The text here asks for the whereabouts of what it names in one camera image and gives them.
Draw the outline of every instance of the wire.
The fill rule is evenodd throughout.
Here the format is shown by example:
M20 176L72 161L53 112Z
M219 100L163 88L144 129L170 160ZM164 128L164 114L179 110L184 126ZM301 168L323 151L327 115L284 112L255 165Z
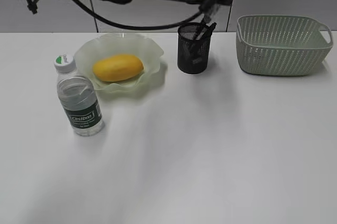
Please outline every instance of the wire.
M107 25L116 27L116 28L121 28L121 29L128 29L128 30L139 30L139 31L148 31L148 30L163 30L163 29L170 29L170 28L177 28L183 24L189 23L195 19L197 19L199 16L203 14L204 11L202 11L202 8L193 16L178 22L178 23L173 23L173 24L168 24L168 25L161 25L161 26L144 26L144 27L138 27L138 26L130 26L130 25L124 25L124 24L119 24L115 23L112 21L109 21L108 19L104 18L101 15L96 14L93 12L90 8L85 6L80 0L72 0L77 6L79 6L82 10L87 12L89 15L92 17L96 18L97 20L101 21L102 23L105 23ZM206 6L206 9L208 8L208 4L211 2L216 2L216 0L206 0L204 2L204 6Z
M128 25L124 25L124 24L119 24L119 23L115 23L115 22L111 22L107 19L105 19L104 17L97 15L95 12L93 12L91 9L89 9L87 6L85 6L82 2L80 2L79 0L72 0L77 6L79 6L82 10L86 11L88 14L90 14L91 16L95 17L97 20L116 27L116 28L122 28L122 29L129 29L129 30L142 30L142 31L147 31L147 30L161 30L161 29L170 29L170 28L176 28L179 27L185 23L189 23L195 19L197 19L199 16L202 15L202 12L199 11L196 14L194 14L193 16L191 16L190 18L187 18L186 20L183 20L181 22L178 23L173 23L173 24L168 24L168 25L162 25L162 26L149 26L149 27L137 27L137 26L128 26Z

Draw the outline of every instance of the green label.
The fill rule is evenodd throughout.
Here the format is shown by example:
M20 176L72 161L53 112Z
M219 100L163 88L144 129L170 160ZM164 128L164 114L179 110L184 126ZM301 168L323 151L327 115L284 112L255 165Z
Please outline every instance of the green label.
M61 56L58 57L58 58L56 59L56 62L57 62L59 65L61 65L61 64L62 64L62 57L61 57Z
M99 123L102 119L102 114L98 100L90 107L80 111L70 111L64 109L71 125L74 128L91 128Z

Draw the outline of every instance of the mango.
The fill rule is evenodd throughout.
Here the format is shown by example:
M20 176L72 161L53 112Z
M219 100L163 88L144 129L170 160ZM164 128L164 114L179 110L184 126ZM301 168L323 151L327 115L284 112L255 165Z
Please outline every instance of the mango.
M142 61L131 54L119 54L96 62L95 76L104 82L118 82L133 78L144 70Z

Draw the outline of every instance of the woven basket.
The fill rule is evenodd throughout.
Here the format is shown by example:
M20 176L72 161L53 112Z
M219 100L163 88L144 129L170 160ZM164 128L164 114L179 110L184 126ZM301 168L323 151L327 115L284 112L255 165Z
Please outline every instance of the woven basket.
M329 33L330 42L321 30ZM308 17L250 15L237 21L237 58L247 73L307 75L322 63L332 47L330 29Z

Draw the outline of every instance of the plastic bottle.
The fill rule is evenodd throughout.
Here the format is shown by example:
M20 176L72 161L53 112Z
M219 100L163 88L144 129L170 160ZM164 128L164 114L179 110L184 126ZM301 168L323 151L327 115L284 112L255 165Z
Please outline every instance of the plastic bottle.
M74 131L92 136L104 127L95 89L81 75L71 55L61 55L54 62L58 72L57 94Z

